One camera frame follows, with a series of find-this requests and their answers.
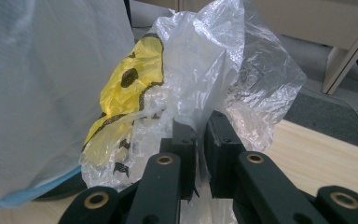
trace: table surface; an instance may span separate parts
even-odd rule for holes
[[[311,195],[329,185],[358,192],[356,146],[283,120],[276,125],[272,146],[265,153],[299,189]],[[57,223],[74,198],[0,209],[0,224]]]

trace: plastic bag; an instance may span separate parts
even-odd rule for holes
[[[144,84],[143,109],[139,106],[103,127],[129,127],[124,134],[106,131],[106,136],[97,137],[91,130],[95,141],[109,141],[97,147],[86,141],[80,159],[83,178],[89,187],[117,190],[139,180],[148,158],[158,153],[160,139],[172,137],[175,119],[190,125],[200,144],[200,197],[181,203],[181,223],[235,223],[232,201],[212,199],[209,189],[202,151],[206,121],[214,109],[224,111],[247,148],[262,150],[269,146],[273,125],[296,98],[305,75],[247,1],[243,7],[241,0],[216,0],[199,13],[159,18],[148,33],[163,46],[162,63],[157,63],[163,64],[163,83],[149,89]],[[125,74],[115,71],[111,78],[123,80]]]
[[[0,207],[79,172],[100,90],[133,46],[123,1],[0,0]]]
[[[122,190],[139,180],[160,139],[172,137],[173,119],[202,136],[240,70],[243,18],[241,1],[218,0],[199,13],[155,22],[102,91],[104,116],[91,127],[80,159],[89,187]],[[146,45],[149,39],[156,44]],[[136,78],[127,87],[129,73]]]

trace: translucent plastic cover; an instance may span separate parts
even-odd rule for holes
[[[133,46],[123,1],[0,0],[0,207],[79,171],[101,88]]]
[[[200,197],[181,203],[181,223],[235,223],[232,201],[212,199],[209,189],[207,119],[225,112],[246,148],[263,150],[305,80],[248,1],[216,0],[199,13],[158,18],[103,88],[103,115],[80,158],[83,178],[117,190],[139,180],[175,119],[196,131],[200,147]]]

